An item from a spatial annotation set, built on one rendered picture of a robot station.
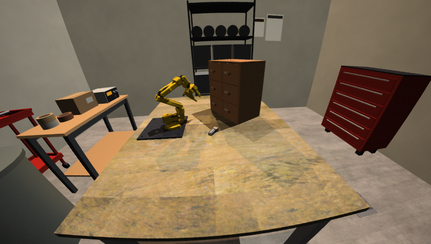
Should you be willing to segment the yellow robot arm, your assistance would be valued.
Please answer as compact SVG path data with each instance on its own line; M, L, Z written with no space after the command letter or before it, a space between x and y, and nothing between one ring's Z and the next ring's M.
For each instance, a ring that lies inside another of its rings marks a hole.
M175 107L175 110L177 113L174 113L174 114L166 113L163 116L163 120L166 124L165 130L168 129L171 131L181 128L179 124L182 124L182 122L185 120L185 115L184 115L185 111L184 111L183 105L180 102L164 98L164 96L172 92L175 88L177 88L180 85L182 85L184 88L190 87L190 82L183 75L179 75L178 77L175 77L172 80L173 81L171 83L169 83L167 86L160 89L158 91L158 95L155 96L156 101Z

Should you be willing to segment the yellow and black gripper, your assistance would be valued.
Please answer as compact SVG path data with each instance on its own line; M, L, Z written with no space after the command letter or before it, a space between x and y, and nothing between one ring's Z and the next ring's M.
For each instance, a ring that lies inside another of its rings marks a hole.
M186 95L187 97L189 97L189 98L191 98L192 100L194 100L194 101L196 101L196 102L197 102L197 100L196 100L196 99L195 99L195 97L193 96L193 93L194 93L194 92L195 92L199 97L201 97L201 96L200 96L200 93L197 91L197 87L196 87L196 86L194 86L194 84L190 84L190 87L185 89L185 91L184 91L184 93L183 93L183 95L182 95L182 96Z

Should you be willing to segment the dark brown wooden chest of drawers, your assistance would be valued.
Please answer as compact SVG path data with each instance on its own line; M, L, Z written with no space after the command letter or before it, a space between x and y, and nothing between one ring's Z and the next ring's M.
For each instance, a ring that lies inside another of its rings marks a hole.
M209 63L210 62L222 62L222 80L216 80L209 78L209 91L210 91L210 80L216 80L222 82L222 115L223 116L223 83L233 84L229 82L223 81L223 63L240 63L239 67L239 95L238 95L238 118L236 124L241 124L250 119L258 117L260 115L260 107L261 107L261 99L262 99L262 91L263 91L263 82L264 82L264 72L265 72L265 60L248 60L248 59L239 59L245 62L239 62L235 60L228 59L220 59L219 61L208 60L208 72L209 72Z

